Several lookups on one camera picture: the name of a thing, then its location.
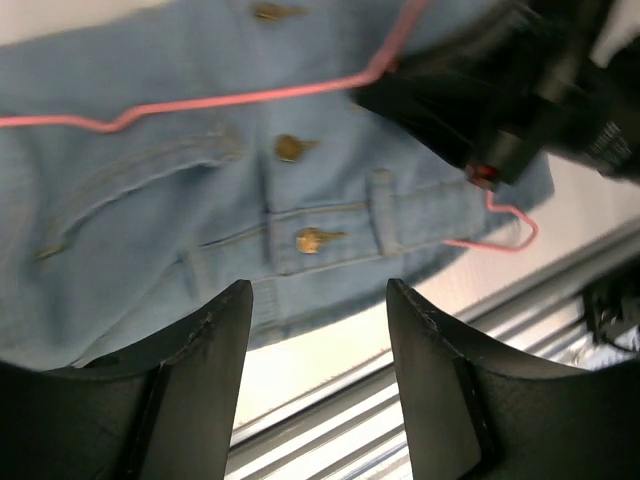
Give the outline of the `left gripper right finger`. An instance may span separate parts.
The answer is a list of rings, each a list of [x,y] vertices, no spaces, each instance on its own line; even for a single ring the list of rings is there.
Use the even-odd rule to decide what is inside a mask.
[[[581,370],[514,349],[398,279],[387,315],[417,479],[635,479],[639,363]]]

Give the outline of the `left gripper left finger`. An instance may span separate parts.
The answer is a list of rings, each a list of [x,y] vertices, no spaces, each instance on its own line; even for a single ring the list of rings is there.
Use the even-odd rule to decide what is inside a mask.
[[[251,325],[240,280],[83,368],[1,367],[5,479],[220,479]]]

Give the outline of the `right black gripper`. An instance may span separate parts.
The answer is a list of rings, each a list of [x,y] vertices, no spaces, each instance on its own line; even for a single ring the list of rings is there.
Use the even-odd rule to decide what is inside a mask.
[[[607,65],[593,58],[617,8],[499,1],[465,30],[463,60],[405,59],[352,97],[487,190],[514,183],[542,150],[638,182],[639,40]]]

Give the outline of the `pink wire hanger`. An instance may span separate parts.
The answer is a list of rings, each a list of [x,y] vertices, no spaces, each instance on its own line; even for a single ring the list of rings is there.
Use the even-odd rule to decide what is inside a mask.
[[[144,11],[161,4],[160,1],[119,1],[115,7],[106,7],[100,12],[98,3],[90,1],[86,6],[80,8],[78,14],[65,13],[60,20],[46,20],[38,17],[28,22],[26,20],[26,10],[19,6],[16,1],[3,1],[1,3],[1,24],[8,27],[10,32],[1,36],[1,45],[13,46],[22,41],[78,31],[83,27],[104,26],[109,20],[118,20],[127,14]],[[152,115],[271,102],[369,86],[397,64],[402,45],[407,41],[415,26],[425,22],[422,17],[430,5],[429,1],[404,2],[382,46],[371,57],[366,68],[357,74],[307,85],[135,105],[123,110],[111,121],[96,120],[75,114],[46,114],[3,117],[1,119],[1,127],[9,129],[63,126],[80,128],[99,134],[112,134],[120,132],[136,121]]]

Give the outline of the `light blue denim skirt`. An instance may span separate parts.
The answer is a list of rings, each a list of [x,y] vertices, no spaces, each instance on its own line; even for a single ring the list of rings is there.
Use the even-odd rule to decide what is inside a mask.
[[[6,116],[112,120],[144,104],[353,75],[398,1],[171,1],[1,46]],[[1,358],[82,365],[254,285],[252,347],[422,281],[511,223],[346,92],[1,133]]]

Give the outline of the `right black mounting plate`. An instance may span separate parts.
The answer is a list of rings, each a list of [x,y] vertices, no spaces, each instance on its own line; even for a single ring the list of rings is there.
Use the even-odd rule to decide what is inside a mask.
[[[583,294],[584,319],[594,342],[623,351],[636,352],[637,347],[623,347],[616,339],[639,326],[639,282],[623,277],[601,280]]]

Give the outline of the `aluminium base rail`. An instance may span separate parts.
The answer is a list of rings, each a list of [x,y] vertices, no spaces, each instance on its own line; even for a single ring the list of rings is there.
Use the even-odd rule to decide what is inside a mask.
[[[238,429],[230,479],[635,479],[639,225],[453,317],[399,280],[391,348]]]

